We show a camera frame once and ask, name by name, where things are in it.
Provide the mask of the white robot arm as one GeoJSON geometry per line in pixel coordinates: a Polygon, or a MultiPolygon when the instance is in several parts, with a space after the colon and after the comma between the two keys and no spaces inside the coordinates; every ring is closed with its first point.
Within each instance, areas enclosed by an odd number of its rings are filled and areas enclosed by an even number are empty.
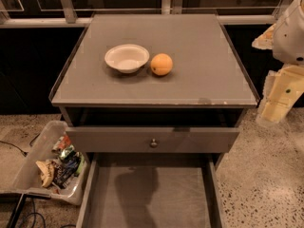
{"type": "Polygon", "coordinates": [[[270,49],[283,63],[266,76],[256,117],[263,126],[279,124],[304,93],[304,0],[294,0],[252,47],[270,49]]]}

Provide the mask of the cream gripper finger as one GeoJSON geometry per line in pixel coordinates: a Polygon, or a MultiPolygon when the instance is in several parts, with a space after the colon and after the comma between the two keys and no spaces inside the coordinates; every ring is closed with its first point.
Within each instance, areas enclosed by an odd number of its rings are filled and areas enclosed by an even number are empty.
{"type": "Polygon", "coordinates": [[[276,24],[271,25],[268,27],[261,35],[259,35],[252,43],[253,48],[257,49],[273,49],[273,42],[274,42],[274,31],[276,28],[276,24]]]}
{"type": "Polygon", "coordinates": [[[264,82],[256,122],[261,126],[279,124],[303,93],[304,66],[284,64],[278,72],[270,70],[264,82]]]}

